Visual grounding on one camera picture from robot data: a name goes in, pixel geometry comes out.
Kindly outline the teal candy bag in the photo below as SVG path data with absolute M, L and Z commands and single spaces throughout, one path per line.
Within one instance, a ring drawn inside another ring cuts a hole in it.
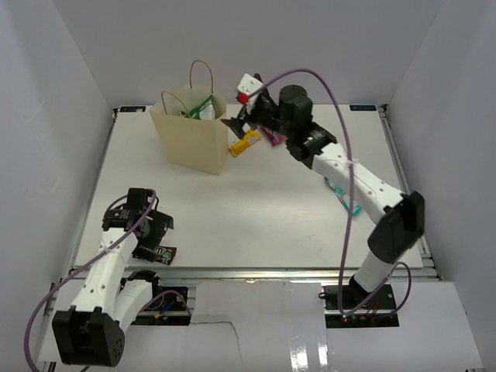
M 345 210 L 352 210 L 353 217 L 358 216 L 362 212 L 362 207 L 358 205 L 356 202 L 353 203 L 353 207 L 350 207 L 350 196 L 340 187 L 338 187 L 334 182 L 325 178 L 325 183 L 332 189 L 335 196 L 341 203 L 341 205 L 345 208 Z

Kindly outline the green candy bag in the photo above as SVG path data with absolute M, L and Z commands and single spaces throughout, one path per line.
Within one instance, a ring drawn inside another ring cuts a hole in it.
M 193 108 L 190 112 L 180 112 L 180 117 L 198 120 L 215 119 L 215 107 L 213 95 L 209 95 L 199 106 Z

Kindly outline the brown m&m's packet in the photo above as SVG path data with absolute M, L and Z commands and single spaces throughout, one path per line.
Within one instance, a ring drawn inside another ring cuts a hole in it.
M 160 264 L 162 263 L 167 266 L 171 265 L 177 253 L 177 248 L 170 246 L 156 246 L 155 248 L 153 248 L 153 250 L 155 251 L 155 259 L 145 261 L 156 262 Z

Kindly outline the yellow snack bar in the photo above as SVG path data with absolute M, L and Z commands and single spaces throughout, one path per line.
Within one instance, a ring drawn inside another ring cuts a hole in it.
M 229 147 L 229 152 L 233 157 L 238 157 L 241 153 L 249 149 L 260 140 L 261 136 L 257 131 L 249 130 L 242 139 L 237 140 Z

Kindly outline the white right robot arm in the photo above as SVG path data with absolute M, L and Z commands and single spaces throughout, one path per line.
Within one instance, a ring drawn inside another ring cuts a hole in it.
M 400 264 L 425 231 L 425 199 L 417 191 L 409 194 L 387 184 L 353 159 L 350 137 L 345 143 L 313 119 L 313 102 L 300 85 L 284 86 L 278 100 L 268 91 L 270 81 L 259 74 L 244 74 L 236 87 L 241 109 L 237 116 L 223 119 L 239 138 L 244 126 L 265 128 L 286 139 L 286 148 L 296 161 L 342 188 L 350 204 L 358 204 L 375 228 L 367 239 L 369 251 L 350 278 L 350 299 L 358 308 L 369 308 L 389 274 Z

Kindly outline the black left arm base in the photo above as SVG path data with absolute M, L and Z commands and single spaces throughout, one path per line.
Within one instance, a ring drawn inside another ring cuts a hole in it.
M 158 273 L 152 270 L 140 270 L 132 272 L 128 277 L 120 281 L 122 290 L 128 281 L 144 280 L 152 284 L 152 295 L 156 296 L 165 291 L 179 293 L 185 301 L 188 300 L 187 287 L 167 287 L 160 283 Z M 136 317 L 134 326 L 188 326 L 191 316 L 188 314 L 186 305 L 181 297 L 175 293 L 167 293 L 153 302 L 144 312 Z

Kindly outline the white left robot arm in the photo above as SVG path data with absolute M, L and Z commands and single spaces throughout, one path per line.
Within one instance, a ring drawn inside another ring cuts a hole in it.
M 122 358 L 125 332 L 145 307 L 164 299 L 158 276 L 151 270 L 123 274 L 132 258 L 170 264 L 176 250 L 161 246 L 172 216 L 158 211 L 155 191 L 131 188 L 113 202 L 102 218 L 95 262 L 66 311 L 55 312 L 52 329 L 62 363 L 114 367 Z

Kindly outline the pink purple gummy bag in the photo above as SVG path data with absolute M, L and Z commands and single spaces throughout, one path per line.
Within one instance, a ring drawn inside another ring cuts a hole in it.
M 265 138 L 269 141 L 271 146 L 278 146 L 286 142 L 287 137 L 283 136 L 279 133 L 276 133 L 270 129 L 267 129 L 265 127 L 260 127 L 260 131 L 263 133 Z

